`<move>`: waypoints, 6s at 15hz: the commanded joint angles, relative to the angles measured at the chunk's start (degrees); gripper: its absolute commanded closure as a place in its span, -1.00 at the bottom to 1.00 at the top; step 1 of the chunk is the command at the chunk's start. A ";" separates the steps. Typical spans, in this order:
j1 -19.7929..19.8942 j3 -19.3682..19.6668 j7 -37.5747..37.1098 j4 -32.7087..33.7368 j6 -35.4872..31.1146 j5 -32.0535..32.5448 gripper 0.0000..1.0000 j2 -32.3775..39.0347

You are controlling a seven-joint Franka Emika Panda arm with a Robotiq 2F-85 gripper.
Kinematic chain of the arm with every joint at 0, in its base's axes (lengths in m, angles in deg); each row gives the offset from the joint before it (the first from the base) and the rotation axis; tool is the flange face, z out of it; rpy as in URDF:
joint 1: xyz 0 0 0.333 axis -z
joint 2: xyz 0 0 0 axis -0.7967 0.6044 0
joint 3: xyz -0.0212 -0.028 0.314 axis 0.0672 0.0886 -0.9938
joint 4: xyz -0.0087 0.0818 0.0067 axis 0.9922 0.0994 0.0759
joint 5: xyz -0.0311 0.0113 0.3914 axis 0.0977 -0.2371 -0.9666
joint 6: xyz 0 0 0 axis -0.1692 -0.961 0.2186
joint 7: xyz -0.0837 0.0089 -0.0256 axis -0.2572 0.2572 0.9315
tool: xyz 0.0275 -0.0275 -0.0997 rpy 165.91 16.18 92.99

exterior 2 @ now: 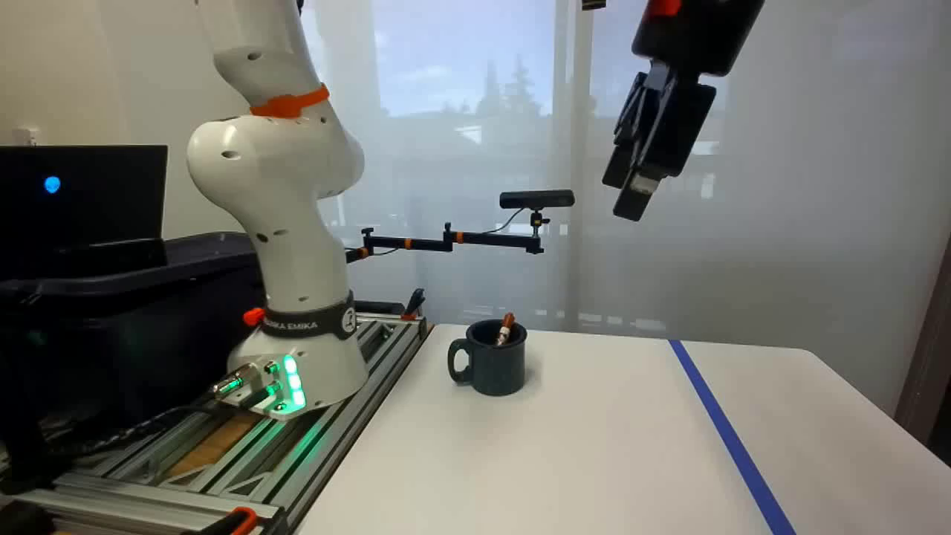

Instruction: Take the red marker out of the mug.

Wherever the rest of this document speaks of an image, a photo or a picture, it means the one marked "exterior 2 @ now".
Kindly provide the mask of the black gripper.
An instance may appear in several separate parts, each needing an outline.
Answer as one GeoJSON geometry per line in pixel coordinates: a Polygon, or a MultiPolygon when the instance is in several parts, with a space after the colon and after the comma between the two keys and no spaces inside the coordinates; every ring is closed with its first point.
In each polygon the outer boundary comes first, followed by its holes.
{"type": "Polygon", "coordinates": [[[613,215],[638,222],[669,173],[681,173],[715,90],[761,14],[764,0],[648,0],[634,53],[638,72],[614,126],[602,181],[619,187],[613,215]]]}

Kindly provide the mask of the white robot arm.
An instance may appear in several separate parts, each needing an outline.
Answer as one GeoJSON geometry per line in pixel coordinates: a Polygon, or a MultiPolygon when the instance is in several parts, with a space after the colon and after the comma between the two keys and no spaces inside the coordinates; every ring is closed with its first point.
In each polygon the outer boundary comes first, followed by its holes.
{"type": "MultiPolygon", "coordinates": [[[[362,389],[348,252],[327,233],[317,203],[353,187],[365,158],[311,68],[302,0],[192,0],[216,75],[247,102],[188,139],[200,193],[249,234],[265,308],[213,386],[222,405],[298,418],[362,389]]],[[[637,75],[614,121],[602,181],[614,210],[644,215],[660,181],[684,173],[764,0],[648,0],[634,51],[637,75]]]]}

